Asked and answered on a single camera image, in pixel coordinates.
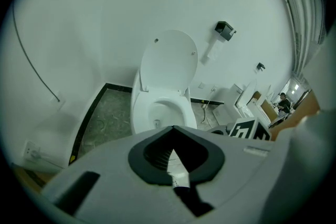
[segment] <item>gray marble floor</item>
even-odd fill
[[[78,158],[103,143],[132,135],[130,126],[130,105],[130,93],[106,90],[85,130],[79,148]],[[198,129],[207,131],[218,126],[212,113],[216,107],[215,105],[209,105],[207,107],[207,118],[204,123],[201,123],[204,118],[202,104],[192,103]]]

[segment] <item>toilet bowl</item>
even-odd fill
[[[171,125],[197,128],[189,91],[197,63],[196,45],[187,34],[168,30],[154,37],[134,79],[132,134]]]
[[[224,104],[214,109],[213,114],[220,125],[236,122],[239,118],[253,118],[252,111],[247,104],[255,93],[257,80],[253,80],[242,91],[237,85],[233,85],[225,94]]]

